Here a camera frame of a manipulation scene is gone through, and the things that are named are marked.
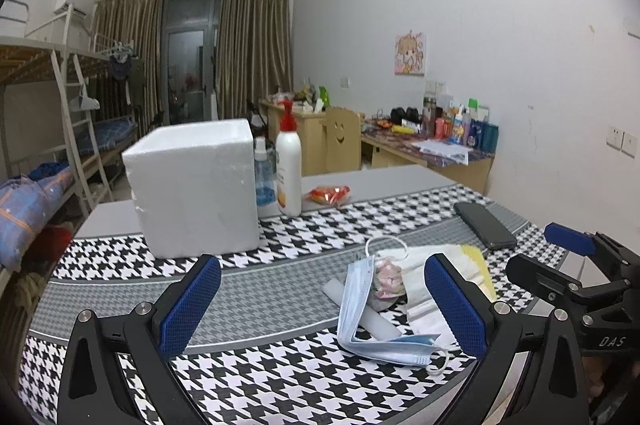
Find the red candy wrapper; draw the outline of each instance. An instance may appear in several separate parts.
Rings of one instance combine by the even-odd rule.
[[[316,187],[306,195],[306,198],[320,205],[337,207],[347,200],[350,192],[351,189],[347,185]]]

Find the chair backrest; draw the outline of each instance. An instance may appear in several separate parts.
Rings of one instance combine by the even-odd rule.
[[[360,170],[360,117],[343,108],[326,110],[327,172]]]

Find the screw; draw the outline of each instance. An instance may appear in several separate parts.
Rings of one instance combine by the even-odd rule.
[[[91,310],[82,310],[78,313],[78,320],[80,322],[87,322],[91,318]]]
[[[138,315],[146,315],[151,311],[151,302],[141,302],[136,306],[136,313]]]
[[[499,315],[507,315],[507,313],[511,311],[511,307],[506,302],[498,300],[498,302],[494,304],[494,310]]]
[[[564,311],[563,309],[556,309],[556,311],[554,311],[554,316],[556,317],[556,319],[558,319],[561,322],[564,322],[565,320],[567,320],[569,318],[569,315],[566,314],[566,311]]]

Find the brown curtain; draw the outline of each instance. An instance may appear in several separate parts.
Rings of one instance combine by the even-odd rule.
[[[103,0],[95,11],[94,31],[128,43],[133,41],[138,57],[144,62],[146,88],[136,121],[140,136],[160,110],[160,34],[162,0]],[[100,101],[97,120],[129,115],[124,81],[103,78],[97,81],[96,98]]]
[[[293,88],[289,0],[222,0],[218,39],[220,118],[246,116],[246,101]]]

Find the white styrofoam box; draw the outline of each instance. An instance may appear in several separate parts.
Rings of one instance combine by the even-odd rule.
[[[122,158],[155,257],[257,248],[254,140],[246,120],[159,128]]]

